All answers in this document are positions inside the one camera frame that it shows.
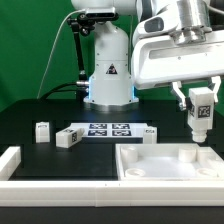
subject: black table surface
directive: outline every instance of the black table surface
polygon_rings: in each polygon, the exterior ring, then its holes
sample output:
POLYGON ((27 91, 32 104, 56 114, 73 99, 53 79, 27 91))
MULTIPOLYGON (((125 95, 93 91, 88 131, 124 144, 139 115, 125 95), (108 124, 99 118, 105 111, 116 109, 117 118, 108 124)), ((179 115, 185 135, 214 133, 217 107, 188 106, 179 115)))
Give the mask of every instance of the black table surface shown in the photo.
MULTIPOLYGON (((117 180, 115 143, 142 139, 83 140, 64 150, 55 133, 74 123, 147 123, 158 128, 158 143, 193 143, 187 113, 176 101, 141 101, 135 110, 102 113, 74 100, 21 100, 0 113, 0 153, 22 148, 22 163, 11 180, 117 180), (50 122, 51 142, 35 143, 35 124, 50 122)), ((224 117, 214 114, 214 128, 203 146, 224 152, 224 117)), ((0 208, 0 223, 218 223, 224 207, 0 208)))

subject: green backdrop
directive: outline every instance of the green backdrop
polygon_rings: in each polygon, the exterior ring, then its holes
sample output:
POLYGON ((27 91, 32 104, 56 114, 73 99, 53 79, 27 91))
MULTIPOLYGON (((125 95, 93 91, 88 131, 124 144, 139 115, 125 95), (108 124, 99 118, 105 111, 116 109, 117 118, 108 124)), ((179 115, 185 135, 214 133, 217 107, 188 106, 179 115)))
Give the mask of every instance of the green backdrop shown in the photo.
MULTIPOLYGON (((15 101, 37 97, 59 25, 72 11, 74 9, 70 0, 1 0, 0 111, 15 101)), ((219 17, 213 16, 214 21, 217 18, 221 21, 219 17)), ((115 24, 129 34, 131 17, 122 16, 115 24)), ((94 70, 93 35, 82 38, 81 42, 86 72, 91 75, 94 70)), ((59 84, 77 80, 77 74, 73 35, 65 25, 41 93, 59 84)), ((184 86, 185 93, 189 87, 184 86)), ((175 99, 169 88, 137 91, 136 94, 143 99, 175 99)), ((219 92, 220 105, 223 104, 223 95, 222 85, 219 92)), ((74 98, 74 95, 55 94, 52 98, 74 98)), ((218 110, 224 114, 220 105, 218 110)))

